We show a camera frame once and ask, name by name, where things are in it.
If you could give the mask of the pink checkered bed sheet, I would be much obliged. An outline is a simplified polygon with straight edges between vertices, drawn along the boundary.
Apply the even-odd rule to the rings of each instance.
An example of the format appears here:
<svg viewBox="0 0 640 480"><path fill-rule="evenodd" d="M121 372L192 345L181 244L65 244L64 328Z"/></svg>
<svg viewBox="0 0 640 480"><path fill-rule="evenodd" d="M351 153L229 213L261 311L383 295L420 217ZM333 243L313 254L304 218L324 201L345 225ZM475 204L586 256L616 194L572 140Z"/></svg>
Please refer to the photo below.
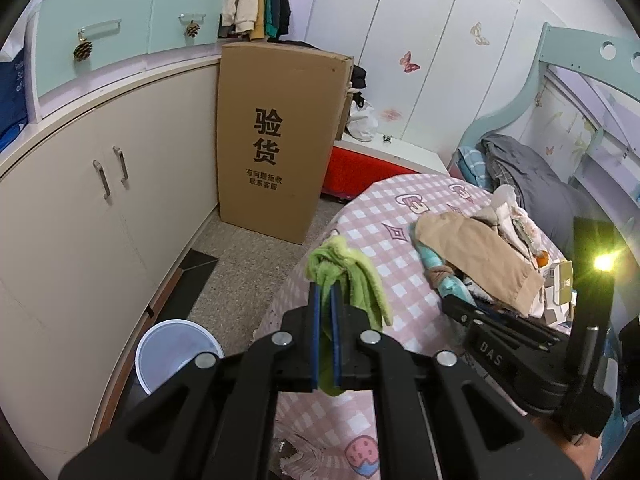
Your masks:
<svg viewBox="0 0 640 480"><path fill-rule="evenodd" d="M421 214L449 211L489 226L543 278L544 271L525 255L515 223L523 221L552 259L562 256L521 207L440 174L404 174L372 184L336 215L314 243L320 246L329 236L338 234L346 238L350 248L367 255L382 278L393 309L393 324L385 326L386 333L406 349L428 356L442 349L459 351L462 338L442 313L442 292L427 281L426 267L412 236ZM485 292L465 274L456 289L467 292L469 282ZM535 318L542 315L541 290L529 314ZM293 455L280 463L282 471L293 479L367 479L349 466L345 448L356 437L375 434L371 393L280 395L274 435L294 448Z"/></svg>

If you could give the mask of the beige cloth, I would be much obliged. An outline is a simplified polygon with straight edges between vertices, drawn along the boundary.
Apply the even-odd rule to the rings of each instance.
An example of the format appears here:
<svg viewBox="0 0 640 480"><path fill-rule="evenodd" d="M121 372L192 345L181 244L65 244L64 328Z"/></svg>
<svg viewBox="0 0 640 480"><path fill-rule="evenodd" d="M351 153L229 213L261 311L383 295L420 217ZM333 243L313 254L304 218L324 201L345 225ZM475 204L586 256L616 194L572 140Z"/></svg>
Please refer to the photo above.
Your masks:
<svg viewBox="0 0 640 480"><path fill-rule="evenodd" d="M507 307L529 316L544 278L486 224L457 212L421 214L414 229L434 250Z"/></svg>

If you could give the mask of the white bag on shelf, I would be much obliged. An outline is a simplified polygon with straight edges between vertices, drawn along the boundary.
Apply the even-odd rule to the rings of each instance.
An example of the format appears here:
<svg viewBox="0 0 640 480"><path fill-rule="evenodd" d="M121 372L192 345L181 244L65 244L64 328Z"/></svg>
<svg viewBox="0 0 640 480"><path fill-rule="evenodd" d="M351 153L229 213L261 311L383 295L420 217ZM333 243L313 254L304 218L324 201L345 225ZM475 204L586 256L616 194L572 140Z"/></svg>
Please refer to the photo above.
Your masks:
<svg viewBox="0 0 640 480"><path fill-rule="evenodd" d="M357 141L371 142L378 130L374 108L367 101L363 102L363 106L352 102L345 129Z"/></svg>

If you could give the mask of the pinecone ornament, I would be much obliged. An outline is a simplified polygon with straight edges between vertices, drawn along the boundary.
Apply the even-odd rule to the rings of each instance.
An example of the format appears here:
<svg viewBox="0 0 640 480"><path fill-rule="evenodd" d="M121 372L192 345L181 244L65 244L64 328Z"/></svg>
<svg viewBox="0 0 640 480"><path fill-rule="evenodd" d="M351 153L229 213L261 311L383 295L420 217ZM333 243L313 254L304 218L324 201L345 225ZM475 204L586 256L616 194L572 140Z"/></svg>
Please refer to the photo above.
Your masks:
<svg viewBox="0 0 640 480"><path fill-rule="evenodd" d="M76 63L87 61L92 53L92 42L81 39L73 50L73 58Z"/></svg>

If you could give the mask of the red storage box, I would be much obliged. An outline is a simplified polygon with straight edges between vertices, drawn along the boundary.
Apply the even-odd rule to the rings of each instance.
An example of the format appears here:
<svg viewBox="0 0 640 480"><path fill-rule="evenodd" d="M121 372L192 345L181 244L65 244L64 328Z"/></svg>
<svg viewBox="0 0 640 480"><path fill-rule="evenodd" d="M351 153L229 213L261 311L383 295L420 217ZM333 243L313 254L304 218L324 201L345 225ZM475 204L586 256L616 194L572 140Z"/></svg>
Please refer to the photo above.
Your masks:
<svg viewBox="0 0 640 480"><path fill-rule="evenodd" d="M375 182L402 174L448 174L440 157L425 148L377 134L371 142L350 136L334 142L322 193L352 200Z"/></svg>

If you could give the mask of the mint drawer unit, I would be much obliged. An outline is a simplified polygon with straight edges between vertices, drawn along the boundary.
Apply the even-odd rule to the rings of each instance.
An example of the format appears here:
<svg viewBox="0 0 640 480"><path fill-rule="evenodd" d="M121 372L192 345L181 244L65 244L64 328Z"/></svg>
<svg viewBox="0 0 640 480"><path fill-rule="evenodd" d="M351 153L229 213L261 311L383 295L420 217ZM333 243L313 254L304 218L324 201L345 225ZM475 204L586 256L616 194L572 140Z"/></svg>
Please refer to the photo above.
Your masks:
<svg viewBox="0 0 640 480"><path fill-rule="evenodd" d="M26 26L28 119L112 82L217 50L224 0L43 0ZM76 63L81 39L92 42Z"/></svg>

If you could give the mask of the beige floor cabinet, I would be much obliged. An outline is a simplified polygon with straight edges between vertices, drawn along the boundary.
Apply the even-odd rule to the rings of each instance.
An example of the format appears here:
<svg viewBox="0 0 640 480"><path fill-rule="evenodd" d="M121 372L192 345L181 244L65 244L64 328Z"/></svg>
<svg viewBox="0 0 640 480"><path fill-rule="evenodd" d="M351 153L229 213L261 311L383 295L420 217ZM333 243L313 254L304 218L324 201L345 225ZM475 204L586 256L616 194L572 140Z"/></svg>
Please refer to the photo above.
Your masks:
<svg viewBox="0 0 640 480"><path fill-rule="evenodd" d="M218 58L110 84L1 159L1 411L47 477L96 435L146 310L217 203Z"/></svg>

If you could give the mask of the tall cardboard box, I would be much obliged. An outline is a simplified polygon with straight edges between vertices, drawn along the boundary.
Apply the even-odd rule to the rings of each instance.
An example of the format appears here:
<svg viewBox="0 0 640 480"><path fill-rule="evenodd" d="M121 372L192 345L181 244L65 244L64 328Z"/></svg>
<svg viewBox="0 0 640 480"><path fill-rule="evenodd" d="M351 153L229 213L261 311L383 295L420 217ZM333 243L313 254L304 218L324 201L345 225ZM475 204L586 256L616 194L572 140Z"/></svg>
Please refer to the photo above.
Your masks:
<svg viewBox="0 0 640 480"><path fill-rule="evenodd" d="M353 65L346 55L284 44L224 46L216 125L222 221L303 243Z"/></svg>

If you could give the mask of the hanging clothes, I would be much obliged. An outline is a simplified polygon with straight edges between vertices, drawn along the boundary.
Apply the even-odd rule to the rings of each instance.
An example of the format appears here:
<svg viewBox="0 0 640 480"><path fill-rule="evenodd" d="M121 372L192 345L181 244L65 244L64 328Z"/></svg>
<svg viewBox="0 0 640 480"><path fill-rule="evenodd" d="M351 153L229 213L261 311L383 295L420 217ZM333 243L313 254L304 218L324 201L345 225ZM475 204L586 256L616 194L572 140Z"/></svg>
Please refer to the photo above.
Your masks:
<svg viewBox="0 0 640 480"><path fill-rule="evenodd" d="M277 42L290 29L290 0L224 0L222 31L231 37Z"/></svg>

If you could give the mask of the grey folded quilt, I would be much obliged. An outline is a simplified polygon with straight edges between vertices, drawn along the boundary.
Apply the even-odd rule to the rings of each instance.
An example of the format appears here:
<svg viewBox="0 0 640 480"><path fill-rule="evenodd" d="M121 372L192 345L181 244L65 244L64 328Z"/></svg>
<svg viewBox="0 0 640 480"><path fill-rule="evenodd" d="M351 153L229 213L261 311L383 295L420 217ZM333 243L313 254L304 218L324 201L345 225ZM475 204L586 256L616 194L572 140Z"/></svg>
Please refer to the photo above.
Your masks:
<svg viewBox="0 0 640 480"><path fill-rule="evenodd" d="M574 257L574 219L603 220L584 191L564 183L538 153L512 136L489 133L476 146L494 185L509 183L518 204L567 258Z"/></svg>

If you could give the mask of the white plastic trash bin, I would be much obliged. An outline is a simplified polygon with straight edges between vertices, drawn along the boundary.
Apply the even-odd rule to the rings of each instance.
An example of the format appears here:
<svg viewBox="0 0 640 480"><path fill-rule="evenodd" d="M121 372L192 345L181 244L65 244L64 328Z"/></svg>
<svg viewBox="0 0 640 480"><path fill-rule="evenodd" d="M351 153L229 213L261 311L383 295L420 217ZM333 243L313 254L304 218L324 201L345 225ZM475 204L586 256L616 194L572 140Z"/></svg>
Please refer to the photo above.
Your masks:
<svg viewBox="0 0 640 480"><path fill-rule="evenodd" d="M181 318L157 323L140 339L134 368L149 396L202 352L223 358L217 339L201 325Z"/></svg>

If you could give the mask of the green cloth rag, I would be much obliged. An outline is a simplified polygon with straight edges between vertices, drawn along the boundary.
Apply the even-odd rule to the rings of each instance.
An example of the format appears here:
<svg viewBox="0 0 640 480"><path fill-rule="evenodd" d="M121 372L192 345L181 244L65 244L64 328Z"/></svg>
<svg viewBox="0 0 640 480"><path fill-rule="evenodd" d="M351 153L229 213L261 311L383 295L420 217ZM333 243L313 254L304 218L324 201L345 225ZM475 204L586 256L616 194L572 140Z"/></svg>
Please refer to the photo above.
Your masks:
<svg viewBox="0 0 640 480"><path fill-rule="evenodd" d="M340 396L343 391L334 385L333 378L331 288L340 285L344 306L366 312L372 330L382 332L385 326L391 326L393 309L376 267L363 252L350 248L344 236L332 234L314 248L308 256L305 274L321 290L319 386L329 396Z"/></svg>

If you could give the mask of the blue shopping bag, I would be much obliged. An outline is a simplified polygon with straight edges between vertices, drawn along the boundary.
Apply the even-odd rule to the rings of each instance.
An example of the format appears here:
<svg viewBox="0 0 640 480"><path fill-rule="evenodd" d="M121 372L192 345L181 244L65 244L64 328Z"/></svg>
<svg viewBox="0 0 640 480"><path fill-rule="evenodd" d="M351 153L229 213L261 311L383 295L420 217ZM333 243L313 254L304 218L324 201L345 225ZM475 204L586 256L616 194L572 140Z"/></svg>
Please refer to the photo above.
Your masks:
<svg viewBox="0 0 640 480"><path fill-rule="evenodd" d="M28 124L25 96L24 51L1 63L0 151L6 149Z"/></svg>

